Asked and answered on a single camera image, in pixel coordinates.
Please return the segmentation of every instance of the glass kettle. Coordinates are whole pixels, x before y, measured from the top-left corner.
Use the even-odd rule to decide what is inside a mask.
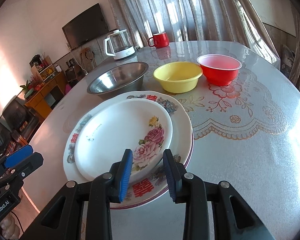
[[[121,59],[135,53],[127,30],[115,30],[112,34],[108,35],[103,41],[103,48],[105,54],[113,56],[114,59]]]

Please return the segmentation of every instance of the yellow bowl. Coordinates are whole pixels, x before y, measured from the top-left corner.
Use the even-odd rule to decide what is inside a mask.
[[[195,88],[202,68],[191,62],[172,62],[157,68],[153,77],[164,90],[171,93],[185,93]]]

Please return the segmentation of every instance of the television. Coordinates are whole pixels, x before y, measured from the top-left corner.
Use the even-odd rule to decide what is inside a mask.
[[[72,19],[62,30],[71,49],[109,32],[98,3]]]

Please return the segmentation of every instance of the white kettle base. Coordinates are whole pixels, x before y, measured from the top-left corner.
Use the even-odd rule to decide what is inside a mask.
[[[124,57],[128,57],[135,53],[136,51],[134,50],[134,47],[131,46],[130,48],[124,49],[122,51],[116,52],[115,56],[113,57],[114,59],[122,59]]]

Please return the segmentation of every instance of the kettle handle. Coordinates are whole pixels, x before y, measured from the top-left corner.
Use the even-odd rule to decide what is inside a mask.
[[[110,50],[111,50],[112,53],[109,53],[109,52],[108,52],[108,41],[110,41],[110,38],[109,38],[109,37],[108,37],[108,38],[105,38],[105,39],[103,40],[103,49],[104,49],[104,51],[105,51],[105,54],[108,55],[108,56],[113,56],[113,57],[115,57],[115,54],[114,54],[114,50],[113,50],[111,41],[110,41]]]

